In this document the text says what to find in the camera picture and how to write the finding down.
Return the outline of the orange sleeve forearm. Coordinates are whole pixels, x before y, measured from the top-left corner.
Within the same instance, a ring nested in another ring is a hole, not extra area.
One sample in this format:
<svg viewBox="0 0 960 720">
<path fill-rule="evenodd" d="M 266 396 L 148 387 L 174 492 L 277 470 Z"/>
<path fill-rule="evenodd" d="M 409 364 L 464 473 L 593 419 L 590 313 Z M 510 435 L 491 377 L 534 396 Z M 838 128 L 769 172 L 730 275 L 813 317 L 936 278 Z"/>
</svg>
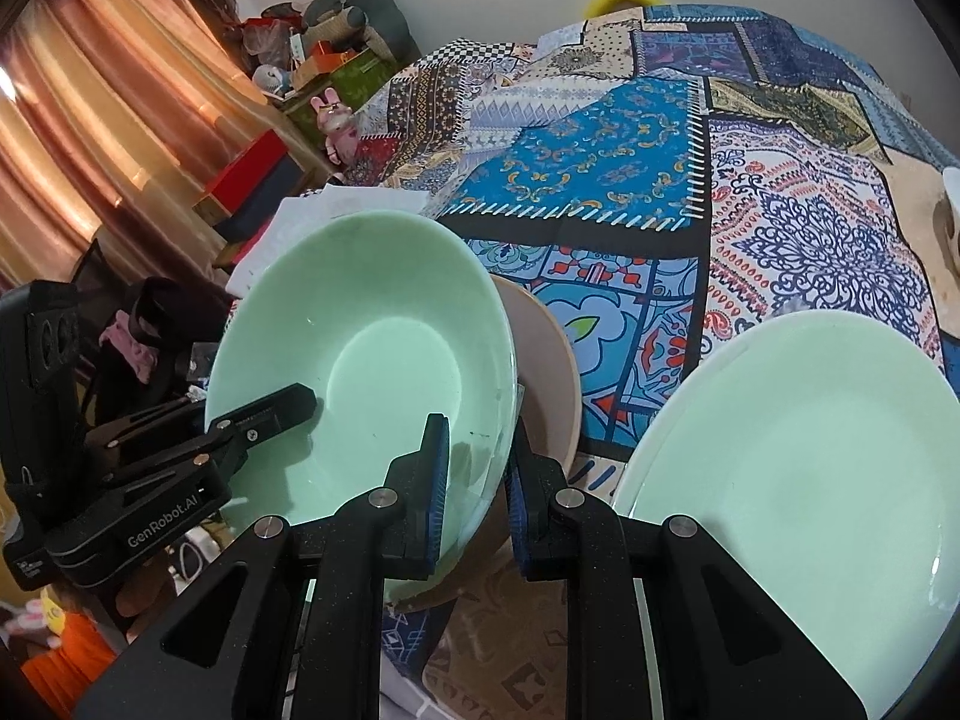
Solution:
<svg viewBox="0 0 960 720">
<path fill-rule="evenodd" d="M 65 614 L 60 647 L 37 655 L 21 667 L 39 697 L 59 718 L 73 717 L 86 691 L 116 661 L 117 653 L 86 614 Z"/>
</svg>

